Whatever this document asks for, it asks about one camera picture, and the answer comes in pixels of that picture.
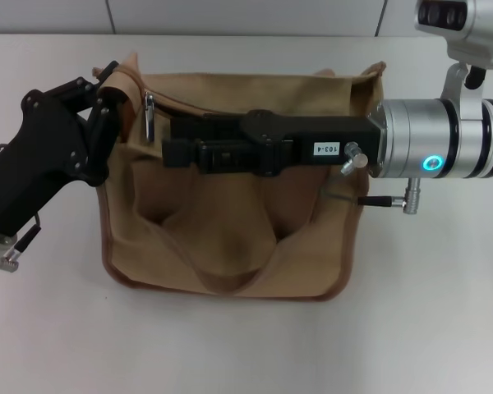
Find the camera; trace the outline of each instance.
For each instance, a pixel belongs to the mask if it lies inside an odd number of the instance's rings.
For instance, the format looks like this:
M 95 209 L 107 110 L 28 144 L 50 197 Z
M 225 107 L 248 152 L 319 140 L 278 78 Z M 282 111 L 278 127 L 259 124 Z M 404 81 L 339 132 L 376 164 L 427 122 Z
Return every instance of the camera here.
M 450 58 L 493 69 L 493 0 L 418 0 L 415 26 L 444 37 Z

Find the blue led light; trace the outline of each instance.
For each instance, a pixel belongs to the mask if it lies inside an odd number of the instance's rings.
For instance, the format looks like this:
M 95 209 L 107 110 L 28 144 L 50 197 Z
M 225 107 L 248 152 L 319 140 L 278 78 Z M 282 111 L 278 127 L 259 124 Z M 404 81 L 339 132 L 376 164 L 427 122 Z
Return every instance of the blue led light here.
M 426 171 L 436 171 L 440 170 L 444 166 L 444 159 L 441 156 L 433 154 L 432 156 L 426 158 L 422 165 Z

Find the label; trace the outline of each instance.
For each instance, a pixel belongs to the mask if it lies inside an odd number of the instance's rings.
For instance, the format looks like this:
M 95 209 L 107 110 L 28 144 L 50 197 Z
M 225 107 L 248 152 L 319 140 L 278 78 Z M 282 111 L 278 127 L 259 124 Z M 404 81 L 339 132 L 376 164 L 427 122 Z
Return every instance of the label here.
M 339 156 L 339 142 L 315 142 L 313 156 Z

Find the tan canvas bag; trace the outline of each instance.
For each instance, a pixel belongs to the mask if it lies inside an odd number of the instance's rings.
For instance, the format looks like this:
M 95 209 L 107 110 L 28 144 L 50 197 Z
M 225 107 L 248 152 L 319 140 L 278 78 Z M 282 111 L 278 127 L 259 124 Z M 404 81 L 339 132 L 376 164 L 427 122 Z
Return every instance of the tan canvas bag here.
M 142 75 L 130 56 L 103 87 L 123 91 L 123 131 L 98 189 L 104 266 L 146 289 L 294 300 L 327 300 L 347 284 L 362 208 L 321 193 L 338 167 L 290 167 L 280 176 L 201 175 L 164 168 L 169 115 L 155 113 L 145 138 L 143 98 L 201 116 L 268 109 L 292 116 L 365 116 L 382 99 L 384 63 L 361 76 Z M 367 194 L 367 174 L 328 185 Z

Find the white tabletop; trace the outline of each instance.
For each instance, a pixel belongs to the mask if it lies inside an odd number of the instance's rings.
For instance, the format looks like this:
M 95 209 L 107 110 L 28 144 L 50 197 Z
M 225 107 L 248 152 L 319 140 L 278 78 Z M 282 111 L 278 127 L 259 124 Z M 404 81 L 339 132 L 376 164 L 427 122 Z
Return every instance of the white tabletop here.
M 440 96 L 451 64 L 433 38 L 0 36 L 0 142 L 30 89 L 133 50 L 144 72 L 355 74 L 384 60 L 390 99 Z M 351 281 L 324 304 L 118 285 L 101 264 L 96 194 L 80 183 L 41 217 L 21 269 L 0 273 L 0 394 L 493 394 L 493 180 L 423 181 L 416 217 L 367 208 Z

